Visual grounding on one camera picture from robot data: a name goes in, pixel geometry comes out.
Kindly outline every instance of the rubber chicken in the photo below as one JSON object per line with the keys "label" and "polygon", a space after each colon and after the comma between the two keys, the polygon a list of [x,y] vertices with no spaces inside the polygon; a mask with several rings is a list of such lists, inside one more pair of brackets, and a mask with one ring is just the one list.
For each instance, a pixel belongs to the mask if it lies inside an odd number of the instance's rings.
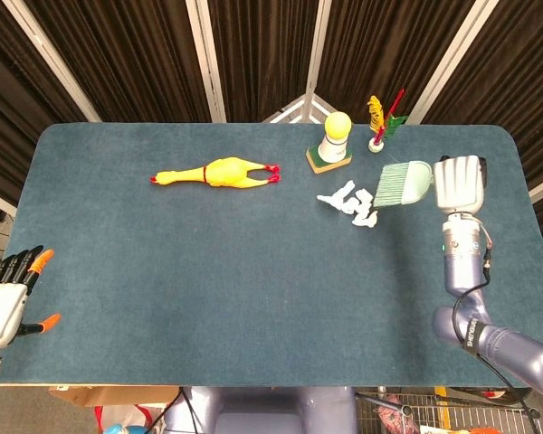
{"label": "rubber chicken", "polygon": [[[273,175],[263,180],[252,179],[247,176],[250,170],[267,170],[272,172]],[[278,183],[281,179],[279,172],[280,167],[278,165],[260,165],[259,163],[242,160],[236,156],[230,156],[215,160],[205,167],[180,172],[174,170],[159,172],[155,176],[151,176],[149,180],[151,183],[159,185],[168,185],[181,181],[198,181],[208,183],[212,187],[249,188],[268,183]]]}

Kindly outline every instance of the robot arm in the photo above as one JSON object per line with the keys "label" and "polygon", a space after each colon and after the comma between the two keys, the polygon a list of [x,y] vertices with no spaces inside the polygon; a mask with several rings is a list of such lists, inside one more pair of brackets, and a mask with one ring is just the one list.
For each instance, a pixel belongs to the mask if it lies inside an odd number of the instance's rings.
{"label": "robot arm", "polygon": [[17,336],[47,332],[61,318],[55,314],[42,323],[22,324],[26,300],[32,294],[43,267],[53,255],[52,250],[47,250],[37,257],[42,249],[43,246],[38,246],[24,250],[0,263],[0,350]]}
{"label": "robot arm", "polygon": [[[459,297],[482,284],[484,268],[490,266],[490,260],[483,263],[481,257],[482,223],[472,216],[483,201],[481,160],[461,156],[441,161],[434,165],[434,181],[437,205],[448,214],[443,224],[444,285],[451,295]],[[480,289],[466,296],[456,313],[459,335],[452,320],[450,307],[435,312],[433,330],[441,340],[483,356],[543,394],[543,344],[493,325]]]}

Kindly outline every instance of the green base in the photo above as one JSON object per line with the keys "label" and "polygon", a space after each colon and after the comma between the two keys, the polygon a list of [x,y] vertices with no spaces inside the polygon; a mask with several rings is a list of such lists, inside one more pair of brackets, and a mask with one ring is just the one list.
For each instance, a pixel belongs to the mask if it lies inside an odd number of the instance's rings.
{"label": "green base", "polygon": [[[322,158],[319,156],[318,154],[318,148],[319,148],[319,145],[316,145],[316,146],[310,146],[308,148],[308,155],[310,156],[311,158],[311,161],[313,162],[313,164],[317,167],[317,168],[321,168],[321,167],[326,167],[328,165],[336,165],[337,163],[327,163],[325,162],[324,160],[322,160]],[[352,157],[352,152],[349,150],[349,149],[346,149],[346,156],[342,159],[342,161],[344,160],[348,160],[349,158]]]}

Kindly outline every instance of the table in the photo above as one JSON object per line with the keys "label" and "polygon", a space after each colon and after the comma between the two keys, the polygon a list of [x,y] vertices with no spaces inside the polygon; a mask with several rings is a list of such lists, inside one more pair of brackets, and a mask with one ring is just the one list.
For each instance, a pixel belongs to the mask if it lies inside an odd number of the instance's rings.
{"label": "table", "polygon": [[[484,291],[495,324],[543,342],[543,241],[517,148],[492,126],[400,127],[383,152],[356,125],[352,163],[315,175],[319,125],[67,124],[42,135],[7,253],[55,250],[26,308],[53,312],[18,339],[2,383],[500,385],[431,328],[443,288],[434,195],[375,229],[316,200],[348,179],[374,193],[383,165],[478,154],[478,214],[495,241]],[[223,156],[281,165],[246,190],[157,186],[160,170]]]}

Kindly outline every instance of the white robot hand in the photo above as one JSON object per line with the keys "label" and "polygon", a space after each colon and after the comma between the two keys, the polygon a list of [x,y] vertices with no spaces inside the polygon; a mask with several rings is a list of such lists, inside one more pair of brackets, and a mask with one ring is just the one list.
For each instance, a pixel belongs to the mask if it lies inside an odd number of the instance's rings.
{"label": "white robot hand", "polygon": [[54,252],[45,251],[37,256],[43,246],[24,250],[0,263],[0,350],[7,347],[17,336],[45,333],[59,322],[55,314],[36,324],[22,324],[26,300]]}

